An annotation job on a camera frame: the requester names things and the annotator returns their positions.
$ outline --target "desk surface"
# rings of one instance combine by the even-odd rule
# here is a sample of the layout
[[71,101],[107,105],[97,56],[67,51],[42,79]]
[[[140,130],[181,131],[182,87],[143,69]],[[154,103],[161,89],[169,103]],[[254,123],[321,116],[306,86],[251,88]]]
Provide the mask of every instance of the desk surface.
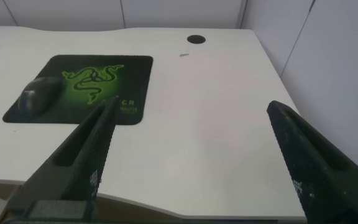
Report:
[[305,217],[266,112],[295,106],[251,30],[0,27],[0,182],[26,181],[76,127],[2,121],[58,54],[154,58],[143,120],[116,127],[101,196],[180,217]]

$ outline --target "green snake logo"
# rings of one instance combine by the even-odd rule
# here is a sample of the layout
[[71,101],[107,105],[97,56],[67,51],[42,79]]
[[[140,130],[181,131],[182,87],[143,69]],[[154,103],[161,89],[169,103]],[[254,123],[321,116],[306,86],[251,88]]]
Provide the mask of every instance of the green snake logo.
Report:
[[90,91],[88,104],[92,104],[97,98],[99,93],[102,92],[102,88],[96,86],[87,86],[87,83],[100,83],[111,82],[117,78],[116,72],[119,68],[123,68],[123,65],[106,66],[102,70],[98,70],[94,67],[86,67],[79,72],[62,72],[62,75],[67,79],[73,79],[80,77],[81,80],[76,82],[72,87],[74,90],[88,90]]

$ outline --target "black mouse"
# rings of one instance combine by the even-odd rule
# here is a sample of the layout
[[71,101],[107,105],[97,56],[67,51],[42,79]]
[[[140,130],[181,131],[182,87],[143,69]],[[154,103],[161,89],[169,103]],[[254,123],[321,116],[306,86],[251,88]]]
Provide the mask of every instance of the black mouse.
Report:
[[41,77],[32,80],[17,100],[19,111],[29,116],[43,114],[55,102],[62,89],[62,78]]

